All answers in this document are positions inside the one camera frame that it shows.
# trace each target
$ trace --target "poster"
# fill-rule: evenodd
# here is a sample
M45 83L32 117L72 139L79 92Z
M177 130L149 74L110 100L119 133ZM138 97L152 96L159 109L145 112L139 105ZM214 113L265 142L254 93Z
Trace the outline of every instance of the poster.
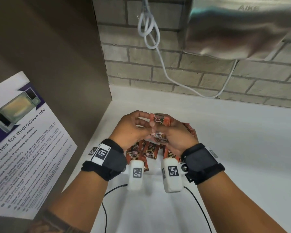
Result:
M23 72L0 83L0 216L33 219L76 148Z

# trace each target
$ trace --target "right hand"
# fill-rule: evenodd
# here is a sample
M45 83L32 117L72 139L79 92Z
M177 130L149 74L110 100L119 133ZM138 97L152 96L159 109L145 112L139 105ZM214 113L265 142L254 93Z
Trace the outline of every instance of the right hand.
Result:
M172 121L170 126L165 126L154 121L150 122L150 126L152 127L152 133L164 133L169 143L162 144L166 145L172 153L180 156L186 149L198 144L198 139L194 138L181 122L171 116L169 117Z

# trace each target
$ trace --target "tattoo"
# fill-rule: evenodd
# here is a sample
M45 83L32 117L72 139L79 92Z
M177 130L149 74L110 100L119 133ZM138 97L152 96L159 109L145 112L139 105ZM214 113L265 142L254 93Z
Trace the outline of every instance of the tattoo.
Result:
M70 226L62 219L46 210L42 219L32 223L26 233L86 233L75 227Z

